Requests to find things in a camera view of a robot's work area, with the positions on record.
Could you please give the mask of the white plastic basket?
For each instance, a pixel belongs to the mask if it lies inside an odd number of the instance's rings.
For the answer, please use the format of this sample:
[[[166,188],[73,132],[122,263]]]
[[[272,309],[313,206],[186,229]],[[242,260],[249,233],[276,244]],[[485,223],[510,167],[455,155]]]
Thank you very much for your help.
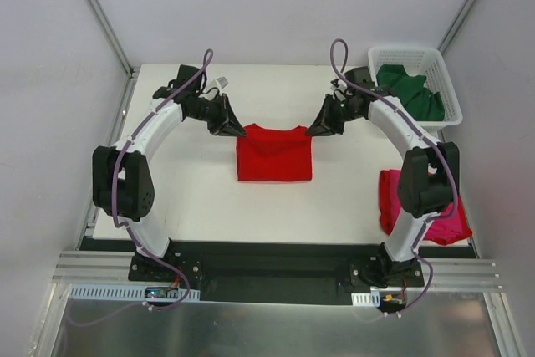
[[[459,125],[463,120],[461,107],[456,97],[444,59],[435,48],[408,44],[375,46],[368,51],[369,71],[375,83],[376,74],[384,64],[399,64],[408,75],[424,75],[426,86],[441,95],[446,115],[443,121],[418,121],[418,124],[435,133],[446,127]]]

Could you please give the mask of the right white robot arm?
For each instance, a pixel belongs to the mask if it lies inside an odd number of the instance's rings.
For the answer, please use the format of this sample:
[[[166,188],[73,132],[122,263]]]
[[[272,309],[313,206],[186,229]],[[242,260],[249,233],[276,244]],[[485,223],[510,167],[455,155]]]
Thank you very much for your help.
[[[346,123],[364,118],[378,127],[403,158],[397,195],[401,205],[394,229],[379,245],[375,259],[359,269],[369,286],[396,285],[418,266],[420,243],[431,225],[455,212],[460,151],[423,130],[400,100],[380,89],[367,89],[337,71],[332,92],[309,126],[310,137],[342,135]]]

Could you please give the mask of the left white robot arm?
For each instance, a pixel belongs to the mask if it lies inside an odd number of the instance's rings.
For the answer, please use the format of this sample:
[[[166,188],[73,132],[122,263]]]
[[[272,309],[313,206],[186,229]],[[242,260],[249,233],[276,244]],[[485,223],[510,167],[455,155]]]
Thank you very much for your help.
[[[186,119],[206,123],[214,136],[246,136],[223,91],[227,85],[224,77],[208,80],[204,67],[182,64],[177,76],[154,92],[149,109],[130,134],[93,152],[93,203],[115,227],[127,231],[138,253],[151,257],[148,271],[160,281],[176,274],[177,261],[166,253],[171,240],[152,211],[155,187],[150,162]]]

